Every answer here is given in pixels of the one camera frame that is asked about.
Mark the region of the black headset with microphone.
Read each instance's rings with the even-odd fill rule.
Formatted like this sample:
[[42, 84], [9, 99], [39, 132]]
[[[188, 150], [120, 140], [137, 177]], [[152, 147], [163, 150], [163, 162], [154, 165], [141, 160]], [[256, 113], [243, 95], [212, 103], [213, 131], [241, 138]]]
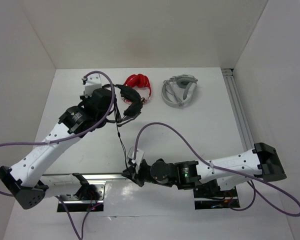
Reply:
[[115, 84], [115, 88], [120, 89], [120, 96], [125, 103], [129, 104], [129, 107], [123, 112], [123, 117], [121, 116], [118, 104], [117, 97], [114, 97], [113, 109], [109, 112], [114, 113], [114, 119], [106, 119], [107, 123], [117, 124], [118, 127], [121, 127], [133, 120], [135, 120], [140, 114], [144, 105], [144, 98], [130, 86]]

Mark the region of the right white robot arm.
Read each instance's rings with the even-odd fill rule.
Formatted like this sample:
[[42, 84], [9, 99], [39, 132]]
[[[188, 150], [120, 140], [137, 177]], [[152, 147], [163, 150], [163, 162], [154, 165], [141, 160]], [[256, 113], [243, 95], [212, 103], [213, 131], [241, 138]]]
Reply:
[[127, 159], [128, 167], [122, 176], [139, 187], [145, 183], [179, 190], [194, 190], [205, 187], [213, 196], [220, 196], [235, 186], [253, 179], [267, 183], [286, 179], [286, 173], [274, 147], [260, 142], [246, 152], [230, 157], [166, 163], [158, 159], [152, 165], [147, 164], [144, 151], [131, 148]]

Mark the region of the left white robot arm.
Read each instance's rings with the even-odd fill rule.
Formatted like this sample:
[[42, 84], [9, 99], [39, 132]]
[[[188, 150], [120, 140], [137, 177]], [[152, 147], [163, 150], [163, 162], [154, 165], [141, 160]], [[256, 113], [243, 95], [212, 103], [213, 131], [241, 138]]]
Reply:
[[0, 167], [0, 180], [24, 210], [45, 198], [73, 195], [82, 200], [96, 190], [80, 173], [57, 177], [44, 173], [88, 132], [106, 124], [115, 101], [114, 91], [103, 87], [96, 88], [89, 96], [81, 96], [81, 102], [69, 107], [30, 153], [12, 166]]

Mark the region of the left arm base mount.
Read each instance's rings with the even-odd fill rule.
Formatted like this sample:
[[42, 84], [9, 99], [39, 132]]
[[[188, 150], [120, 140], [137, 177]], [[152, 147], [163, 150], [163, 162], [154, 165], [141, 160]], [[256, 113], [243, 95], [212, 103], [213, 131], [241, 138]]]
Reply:
[[74, 190], [59, 195], [69, 212], [103, 212], [106, 190], [105, 180], [88, 180], [80, 173], [73, 173]]

